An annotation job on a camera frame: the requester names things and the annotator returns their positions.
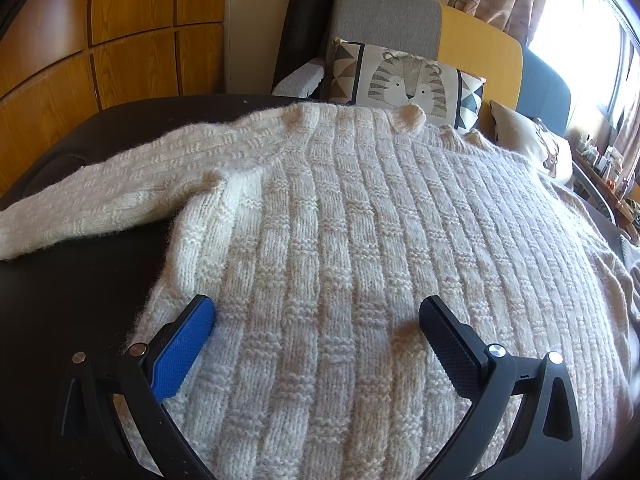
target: sweater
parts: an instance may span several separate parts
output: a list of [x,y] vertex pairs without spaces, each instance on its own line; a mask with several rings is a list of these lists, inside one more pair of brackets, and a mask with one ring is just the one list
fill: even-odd
[[418,327],[431,294],[486,342],[564,356],[585,476],[632,416],[629,274],[570,191],[479,132],[428,124],[414,105],[191,124],[0,212],[0,258],[177,210],[130,341],[196,294],[216,303],[165,406],[220,479],[415,479],[469,406]]

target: white knitted sweater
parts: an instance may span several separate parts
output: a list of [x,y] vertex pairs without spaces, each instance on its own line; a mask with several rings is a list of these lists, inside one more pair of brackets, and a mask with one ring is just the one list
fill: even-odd
[[221,480],[414,480],[468,407],[418,328],[430,294],[513,354],[562,352],[585,475],[632,415],[629,275],[570,192],[477,132],[328,104],[185,126],[1,212],[0,258],[179,208],[131,340],[216,302],[166,405]]

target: pillow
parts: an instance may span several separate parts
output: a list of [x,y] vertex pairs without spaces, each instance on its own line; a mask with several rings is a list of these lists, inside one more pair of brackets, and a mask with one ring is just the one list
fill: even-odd
[[330,102],[372,108],[416,104],[433,124],[476,127],[486,79],[382,46],[339,38],[334,44]]
[[[574,175],[569,142],[544,126],[538,127],[531,119],[517,113],[506,106],[489,101],[491,115],[495,120],[496,144],[506,150],[517,152],[527,157],[540,171],[551,176],[556,182],[566,185]],[[552,164],[545,161],[550,154],[558,154],[555,172]]]

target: window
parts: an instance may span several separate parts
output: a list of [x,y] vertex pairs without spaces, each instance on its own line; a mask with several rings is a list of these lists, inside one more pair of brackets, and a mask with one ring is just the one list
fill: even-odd
[[580,101],[581,108],[593,105],[616,126],[616,96],[633,49],[606,1],[547,0],[529,47],[569,85],[570,122]]

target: chair armrest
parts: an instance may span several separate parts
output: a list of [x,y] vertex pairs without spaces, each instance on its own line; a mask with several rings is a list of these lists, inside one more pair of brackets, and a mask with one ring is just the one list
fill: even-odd
[[324,77],[324,59],[315,57],[280,81],[271,95],[309,97]]
[[578,183],[580,183],[584,190],[589,194],[589,197],[593,198],[597,202],[596,208],[598,209],[598,211],[600,211],[604,216],[606,216],[607,220],[615,225],[616,219],[613,215],[613,211],[609,207],[609,204],[607,204],[607,201],[604,200],[604,197],[594,186],[593,182],[589,180],[589,177],[586,176],[584,171],[581,170],[580,166],[578,166],[573,161],[572,164],[574,165],[574,179],[577,180]]

